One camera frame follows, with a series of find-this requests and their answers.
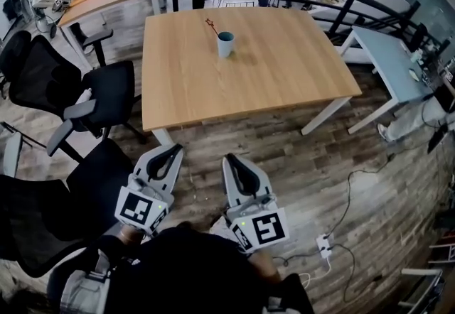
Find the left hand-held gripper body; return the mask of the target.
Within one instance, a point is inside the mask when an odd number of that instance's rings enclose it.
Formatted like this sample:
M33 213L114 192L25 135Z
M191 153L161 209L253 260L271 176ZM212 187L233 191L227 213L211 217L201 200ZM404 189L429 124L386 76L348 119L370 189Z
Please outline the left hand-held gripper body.
M127 184L119 191L114 216L122 223L152 237L174 202L176 180L149 179L146 172L152 150L137 161Z

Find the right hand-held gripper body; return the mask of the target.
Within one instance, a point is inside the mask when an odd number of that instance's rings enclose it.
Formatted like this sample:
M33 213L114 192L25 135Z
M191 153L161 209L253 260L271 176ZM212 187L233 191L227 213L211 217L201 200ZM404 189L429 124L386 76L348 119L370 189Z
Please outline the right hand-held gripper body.
M226 195L226 155L222 160L222 172ZM278 207L269 177L261 168L259 178L261 186L257 197L226 196L227 207L223 213L227 227L246 254L289 238L284 208Z

